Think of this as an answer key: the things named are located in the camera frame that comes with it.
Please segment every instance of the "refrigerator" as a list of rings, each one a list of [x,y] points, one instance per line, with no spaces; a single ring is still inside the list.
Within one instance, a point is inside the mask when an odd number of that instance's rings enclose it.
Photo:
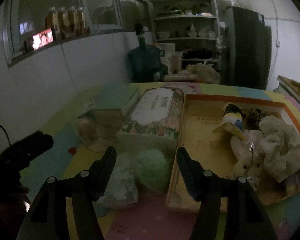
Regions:
[[[266,89],[270,69],[271,29],[257,12],[229,7],[225,11],[227,85]]]

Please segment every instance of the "stuffed animal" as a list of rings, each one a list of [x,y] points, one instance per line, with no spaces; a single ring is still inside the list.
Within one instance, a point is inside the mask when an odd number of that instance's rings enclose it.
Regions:
[[[98,140],[98,130],[95,121],[88,117],[81,117],[76,122],[77,135],[90,146]]]
[[[263,155],[258,154],[258,143],[263,138],[259,130],[244,130],[247,140],[242,140],[237,136],[232,136],[230,144],[238,162],[230,173],[230,178],[235,179],[238,176],[258,177],[262,179],[266,176],[263,168]],[[252,153],[248,149],[248,144],[254,143],[255,150]]]
[[[284,184],[286,185],[287,195],[292,195],[300,190],[300,168],[295,174],[287,177],[284,180]]]

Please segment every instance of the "black cable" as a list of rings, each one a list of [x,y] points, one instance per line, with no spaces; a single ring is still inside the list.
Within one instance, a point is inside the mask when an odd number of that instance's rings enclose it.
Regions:
[[[273,62],[272,68],[269,69],[269,77],[268,77],[267,85],[270,82],[270,78],[272,77],[273,70],[274,70],[275,64],[277,62],[277,57],[278,57],[278,45],[277,45],[277,41],[279,40],[278,12],[277,12],[277,8],[275,6],[274,0],[271,0],[271,1],[272,1],[272,4],[273,4],[274,13],[275,13],[275,24],[276,24],[277,39],[275,41],[276,52],[275,52],[274,62]]]
[[[7,131],[5,130],[5,128],[4,128],[1,124],[0,124],[0,128],[4,131],[4,133],[5,133],[6,137],[7,137],[9,146],[11,146],[10,139],[9,139],[9,135],[8,135]]]

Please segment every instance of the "small bottle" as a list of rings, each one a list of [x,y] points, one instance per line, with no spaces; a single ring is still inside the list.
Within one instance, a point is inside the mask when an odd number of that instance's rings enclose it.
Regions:
[[[66,8],[62,6],[58,11],[59,25],[62,33],[62,39],[71,38],[71,27]]]
[[[52,7],[49,12],[46,19],[46,29],[52,28],[54,29],[55,37],[54,39],[57,41],[61,40],[61,31],[60,31],[60,25],[59,25],[59,19],[58,19],[58,12],[55,7]]]
[[[87,21],[87,15],[84,12],[83,7],[78,8],[77,17],[77,36],[89,35],[90,28]]]
[[[71,37],[75,37],[77,27],[77,10],[74,6],[71,6],[68,9],[68,18],[71,29]]]

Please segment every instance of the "pink mat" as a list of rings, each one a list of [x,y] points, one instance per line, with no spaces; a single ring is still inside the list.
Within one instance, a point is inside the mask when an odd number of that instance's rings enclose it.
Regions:
[[[106,240],[189,240],[197,215],[165,206],[166,195],[141,193],[139,203],[114,219]]]
[[[189,87],[186,89],[187,94],[201,94],[201,88],[198,83],[190,83],[190,82],[165,82],[163,87],[177,87],[183,88],[185,86]]]
[[[298,109],[298,111],[300,112],[300,105],[299,105],[299,103],[293,97],[291,97],[289,95],[285,95],[285,98],[287,100],[289,100]]]

